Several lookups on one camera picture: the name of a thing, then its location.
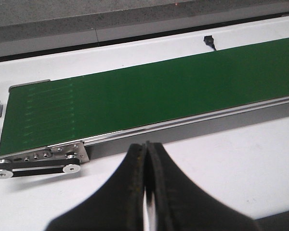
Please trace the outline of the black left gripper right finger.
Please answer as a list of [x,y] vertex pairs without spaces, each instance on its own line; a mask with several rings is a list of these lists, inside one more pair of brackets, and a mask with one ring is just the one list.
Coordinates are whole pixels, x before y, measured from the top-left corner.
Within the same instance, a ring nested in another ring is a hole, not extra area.
[[145,187],[154,231],[258,231],[251,218],[219,202],[186,176],[161,143],[146,144]]

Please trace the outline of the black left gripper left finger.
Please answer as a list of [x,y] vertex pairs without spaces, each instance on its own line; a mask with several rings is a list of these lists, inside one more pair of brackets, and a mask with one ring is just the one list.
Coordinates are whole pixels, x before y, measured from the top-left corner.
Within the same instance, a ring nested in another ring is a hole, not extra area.
[[55,218],[48,231],[142,231],[144,146],[132,144],[107,182],[87,200]]

